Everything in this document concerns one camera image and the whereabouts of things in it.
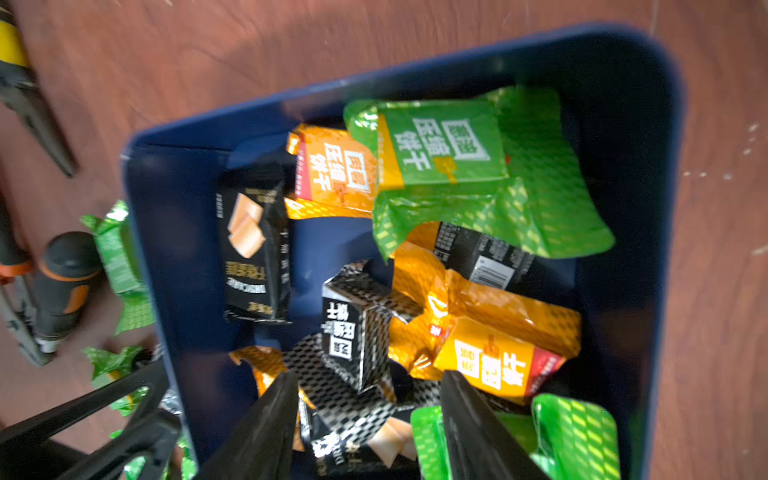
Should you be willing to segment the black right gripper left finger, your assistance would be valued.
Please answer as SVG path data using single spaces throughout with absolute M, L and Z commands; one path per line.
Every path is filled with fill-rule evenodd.
M 289 479 L 298 402 L 296 375 L 281 373 L 196 477 Z

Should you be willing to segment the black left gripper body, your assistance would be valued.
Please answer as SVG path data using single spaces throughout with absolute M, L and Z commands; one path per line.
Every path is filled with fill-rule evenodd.
M 3 479 L 121 479 L 143 462 L 140 479 L 159 479 L 182 433 L 161 401 L 169 381 L 151 362 L 79 398 L 1 430 Z

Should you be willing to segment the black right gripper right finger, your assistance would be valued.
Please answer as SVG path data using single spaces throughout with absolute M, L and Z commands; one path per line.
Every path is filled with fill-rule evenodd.
M 548 478 L 457 371 L 443 375 L 441 409 L 454 479 Z

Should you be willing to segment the black cracker packet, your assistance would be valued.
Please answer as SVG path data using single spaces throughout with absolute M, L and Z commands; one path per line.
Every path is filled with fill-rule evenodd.
M 229 170 L 216 185 L 225 317 L 288 324 L 290 232 L 286 178 L 276 162 Z

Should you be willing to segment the dark blue storage box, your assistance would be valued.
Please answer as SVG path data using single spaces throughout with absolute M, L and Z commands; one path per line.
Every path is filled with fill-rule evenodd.
M 276 160 L 302 121 L 359 98 L 470 97 L 512 85 L 561 95 L 597 210 L 615 243 L 554 264 L 543 282 L 583 312 L 582 353 L 560 390 L 602 405 L 626 479 L 650 474 L 682 106 L 677 70 L 644 34 L 588 24 L 479 47 L 214 110 L 134 137 L 122 153 L 136 252 L 191 449 L 206 461 L 256 399 L 229 353 L 248 324 L 223 317 L 214 186 L 224 169 Z

